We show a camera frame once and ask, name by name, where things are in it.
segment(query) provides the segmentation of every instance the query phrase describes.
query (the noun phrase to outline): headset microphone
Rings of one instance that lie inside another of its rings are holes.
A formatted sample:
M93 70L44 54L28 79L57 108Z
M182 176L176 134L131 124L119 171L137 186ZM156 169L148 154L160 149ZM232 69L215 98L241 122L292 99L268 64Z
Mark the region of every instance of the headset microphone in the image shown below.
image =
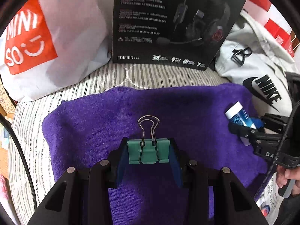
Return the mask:
M200 40L202 40L202 38L197 38L197 39L190 40L190 41L174 42L174 41L170 41L168 38L165 38L165 37L158 37L156 39L156 43L161 46L166 46L168 44L182 45L182 44L193 43L195 41L200 41Z

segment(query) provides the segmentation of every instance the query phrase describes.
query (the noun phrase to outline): white drawstring bag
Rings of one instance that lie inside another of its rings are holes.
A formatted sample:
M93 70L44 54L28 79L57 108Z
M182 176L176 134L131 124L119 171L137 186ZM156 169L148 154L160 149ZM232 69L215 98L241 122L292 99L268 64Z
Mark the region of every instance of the white drawstring bag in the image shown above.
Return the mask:
M241 66L232 56L248 47L251 55L237 56L240 60L244 58ZM285 72L299 72L290 54L261 24L242 11L219 53L216 71L231 82L244 85L253 94L253 104L259 115L290 116L292 101Z
M106 64L107 25L97 0L29 0L0 37L3 86L33 101Z

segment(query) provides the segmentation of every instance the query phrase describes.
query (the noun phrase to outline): green binder clip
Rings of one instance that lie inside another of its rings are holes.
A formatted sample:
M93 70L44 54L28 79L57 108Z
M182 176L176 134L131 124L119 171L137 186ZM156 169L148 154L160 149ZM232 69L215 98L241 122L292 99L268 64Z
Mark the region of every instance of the green binder clip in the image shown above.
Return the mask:
M145 130L142 122L150 121L152 126L150 129L152 139L145 139ZM138 120L138 124L143 131L142 139L131 139L127 141L129 164L154 164L169 162L168 139L156 139L155 129L159 124L159 119L154 116L146 115Z

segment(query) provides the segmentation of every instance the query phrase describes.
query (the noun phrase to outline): black box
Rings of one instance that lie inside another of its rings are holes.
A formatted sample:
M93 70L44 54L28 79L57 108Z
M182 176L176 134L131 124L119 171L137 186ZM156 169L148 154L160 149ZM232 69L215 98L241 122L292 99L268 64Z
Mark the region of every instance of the black box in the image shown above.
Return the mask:
M114 63L205 70L246 0L115 0Z

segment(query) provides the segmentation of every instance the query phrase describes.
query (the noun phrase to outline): mattress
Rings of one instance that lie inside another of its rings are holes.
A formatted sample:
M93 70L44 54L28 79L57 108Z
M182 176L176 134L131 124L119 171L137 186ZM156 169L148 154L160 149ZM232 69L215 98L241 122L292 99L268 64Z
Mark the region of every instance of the mattress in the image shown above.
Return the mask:
M37 204L54 185L48 144L42 133L43 119L62 100L70 101L90 94L99 94L117 86L134 89L156 89L180 86L216 86L228 82L208 68L206 71L149 64L113 64L94 71L79 83L66 87L33 102L19 103L12 128L24 152L32 176ZM34 212L29 182L19 153L9 141L9 181L13 203L22 225Z

